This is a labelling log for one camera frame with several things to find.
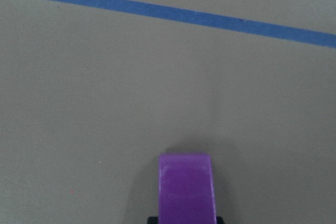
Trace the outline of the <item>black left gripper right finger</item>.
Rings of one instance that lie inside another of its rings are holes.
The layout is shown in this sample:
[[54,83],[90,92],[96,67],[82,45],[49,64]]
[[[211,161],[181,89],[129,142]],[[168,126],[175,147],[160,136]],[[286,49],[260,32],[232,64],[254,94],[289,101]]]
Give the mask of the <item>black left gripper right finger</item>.
[[221,216],[217,216],[216,217],[216,223],[217,224],[225,224],[225,221]]

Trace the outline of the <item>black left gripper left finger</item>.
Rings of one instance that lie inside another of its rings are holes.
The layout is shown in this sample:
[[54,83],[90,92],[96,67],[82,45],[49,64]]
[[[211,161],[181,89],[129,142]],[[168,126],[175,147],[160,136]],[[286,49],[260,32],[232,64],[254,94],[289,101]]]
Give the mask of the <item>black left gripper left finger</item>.
[[147,224],[158,224],[159,223],[159,217],[158,216],[149,216],[147,218]]

